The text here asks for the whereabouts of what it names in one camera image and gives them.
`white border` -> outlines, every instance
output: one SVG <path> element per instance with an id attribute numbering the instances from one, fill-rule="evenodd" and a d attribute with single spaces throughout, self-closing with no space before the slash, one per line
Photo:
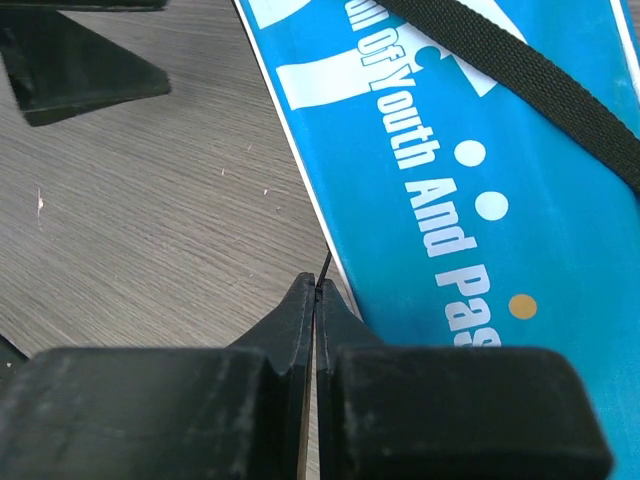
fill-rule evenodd
<path id="1" fill-rule="evenodd" d="M 624 56 L 627 60 L 627 68 L 631 75 L 633 89 L 636 92 L 636 97 L 640 101 L 640 63 L 638 63 L 638 53 L 636 52 L 631 32 L 629 31 L 630 28 L 633 28 L 633 25 L 627 24 L 627 17 L 624 14 L 622 0 L 611 0 L 611 8 L 613 10 L 613 17 L 618 25 L 618 33 L 620 34 L 622 49 L 624 50 Z"/>
<path id="2" fill-rule="evenodd" d="M 253 53 L 256 56 L 256 60 L 258 61 L 258 66 L 262 71 L 262 75 L 264 76 L 265 83 L 267 84 L 267 90 L 269 90 L 269 94 L 271 95 L 271 99 L 276 107 L 276 112 L 278 112 L 278 118 L 280 118 L 280 123 L 282 123 L 282 128 L 284 129 L 284 134 L 287 137 L 289 142 L 289 147 L 291 148 L 291 152 L 293 153 L 293 157 L 296 160 L 296 164 L 298 165 L 298 169 L 300 170 L 300 175 L 302 175 L 302 181 L 304 182 L 304 186 L 307 189 L 307 193 L 309 194 L 309 198 L 311 199 L 311 204 L 313 205 L 313 209 L 316 212 L 316 216 L 318 217 L 318 221 L 320 222 L 320 228 L 322 229 L 322 233 L 324 233 L 324 237 L 327 241 L 327 245 L 329 246 L 329 250 L 331 251 L 331 255 L 333 256 L 333 260 L 338 269 L 338 273 L 340 273 L 340 277 L 342 277 L 342 281 L 344 282 L 344 286 L 347 289 L 347 295 L 349 296 L 349 300 L 351 305 L 353 306 L 356 315 L 362 318 L 360 315 L 360 310 L 358 309 L 358 304 L 356 303 L 356 299 L 353 295 L 353 290 L 351 289 L 351 285 L 349 284 L 349 280 L 347 279 L 347 274 L 344 271 L 344 267 L 342 265 L 342 261 L 338 256 L 338 251 L 336 250 L 336 246 L 333 243 L 333 238 L 331 238 L 331 233 L 329 232 L 329 227 L 327 226 L 327 222 L 322 214 L 322 209 L 320 208 L 320 204 L 318 203 L 318 198 L 316 197 L 316 192 L 313 190 L 311 186 L 311 180 L 309 179 L 309 174 L 307 173 L 307 169 L 304 166 L 302 161 L 302 157 L 300 156 L 300 151 L 298 150 L 298 146 L 293 138 L 293 134 L 291 133 L 291 128 L 289 127 L 289 123 L 284 115 L 284 111 L 282 110 L 282 105 L 280 105 L 280 99 L 276 95 L 276 91 L 273 88 L 273 82 L 271 81 L 271 77 L 269 76 L 269 72 L 267 71 L 266 65 L 264 63 L 264 59 L 262 58 L 262 53 L 260 53 L 260 49 L 258 48 L 258 44 L 256 43 L 255 35 L 251 30 L 251 25 L 249 25 L 249 21 L 247 19 L 247 15 L 244 11 L 243 6 L 240 4 L 240 0 L 233 0 L 233 3 L 236 6 L 238 14 L 240 16 L 240 20 L 244 25 L 244 29 L 247 32 L 247 37 L 249 37 L 249 43 L 251 44 L 251 48 L 253 49 Z"/>

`orange dot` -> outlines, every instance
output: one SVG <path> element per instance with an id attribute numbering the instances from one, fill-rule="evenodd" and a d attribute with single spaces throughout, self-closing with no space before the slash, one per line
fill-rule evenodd
<path id="1" fill-rule="evenodd" d="M 538 313 L 538 303 L 535 298 L 530 295 L 515 295 L 511 301 L 509 301 L 509 311 L 514 317 L 520 320 L 529 320 Z"/>

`gray wooden surface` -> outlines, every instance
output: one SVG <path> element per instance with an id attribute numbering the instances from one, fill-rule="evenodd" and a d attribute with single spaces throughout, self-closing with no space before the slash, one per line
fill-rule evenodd
<path id="1" fill-rule="evenodd" d="M 0 81 L 0 333 L 29 354 L 225 345 L 325 251 L 231 2 L 71 16 L 173 93 L 30 129 Z"/>

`black clamp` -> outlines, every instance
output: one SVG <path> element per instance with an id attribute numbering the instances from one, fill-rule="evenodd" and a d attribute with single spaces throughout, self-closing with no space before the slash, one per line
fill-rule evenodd
<path id="1" fill-rule="evenodd" d="M 0 478 L 304 478 L 314 330 L 323 479 L 611 470 L 582 383 L 558 354 L 388 346 L 331 280 L 303 273 L 224 349 L 37 355 L 0 400 Z"/>

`black strap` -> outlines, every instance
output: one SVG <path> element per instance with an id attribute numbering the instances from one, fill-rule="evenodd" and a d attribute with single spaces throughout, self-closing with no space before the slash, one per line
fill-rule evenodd
<path id="1" fill-rule="evenodd" d="M 640 141 L 562 69 L 457 0 L 376 0 L 553 122 L 640 195 Z"/>

